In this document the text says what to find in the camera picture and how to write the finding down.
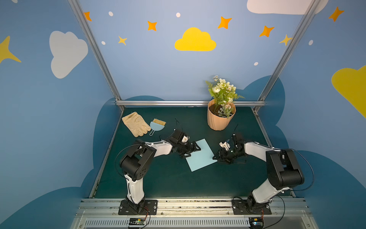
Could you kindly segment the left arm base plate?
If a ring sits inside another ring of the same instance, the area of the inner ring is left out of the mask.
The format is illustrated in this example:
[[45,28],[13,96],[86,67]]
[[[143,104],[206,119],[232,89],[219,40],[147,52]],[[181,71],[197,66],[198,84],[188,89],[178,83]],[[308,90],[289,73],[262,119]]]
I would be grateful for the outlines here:
[[138,204],[134,204],[129,199],[124,199],[120,203],[118,215],[156,215],[158,200],[143,199]]

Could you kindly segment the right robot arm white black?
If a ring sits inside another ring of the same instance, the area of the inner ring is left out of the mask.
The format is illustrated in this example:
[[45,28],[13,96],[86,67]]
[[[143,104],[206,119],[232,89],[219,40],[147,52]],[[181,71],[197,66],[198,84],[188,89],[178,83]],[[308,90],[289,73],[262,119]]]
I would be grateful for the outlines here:
[[292,149],[271,148],[258,142],[248,142],[238,134],[232,134],[231,139],[220,142],[219,146],[213,160],[232,164],[241,156],[254,156],[266,162],[267,179],[246,200],[237,204],[233,201],[234,214],[271,214],[269,204],[275,196],[305,182]]

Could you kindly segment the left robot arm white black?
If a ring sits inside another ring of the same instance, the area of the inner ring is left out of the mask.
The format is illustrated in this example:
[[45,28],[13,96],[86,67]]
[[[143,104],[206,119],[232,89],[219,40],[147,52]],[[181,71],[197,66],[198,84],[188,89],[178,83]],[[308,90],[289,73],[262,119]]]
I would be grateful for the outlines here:
[[154,158],[177,152],[179,156],[187,158],[201,147],[183,131],[175,129],[166,139],[158,142],[145,142],[137,139],[118,163],[126,179],[127,194],[121,201],[119,215],[156,215],[158,200],[145,198],[144,177]]

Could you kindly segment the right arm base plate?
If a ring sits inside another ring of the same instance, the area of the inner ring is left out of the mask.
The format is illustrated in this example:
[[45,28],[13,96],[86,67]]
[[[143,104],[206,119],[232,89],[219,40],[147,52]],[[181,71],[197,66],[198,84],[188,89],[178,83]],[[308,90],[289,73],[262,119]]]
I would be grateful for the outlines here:
[[271,215],[269,203],[256,203],[254,200],[234,198],[232,209],[235,215]]

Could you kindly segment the light blue square paper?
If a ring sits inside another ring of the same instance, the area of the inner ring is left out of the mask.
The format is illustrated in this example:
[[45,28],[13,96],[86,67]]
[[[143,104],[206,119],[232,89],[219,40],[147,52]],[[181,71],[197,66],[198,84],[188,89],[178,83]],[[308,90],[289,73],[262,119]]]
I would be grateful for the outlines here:
[[217,160],[213,159],[214,154],[205,139],[199,140],[196,143],[201,150],[192,152],[191,156],[186,158],[192,172],[217,162]]

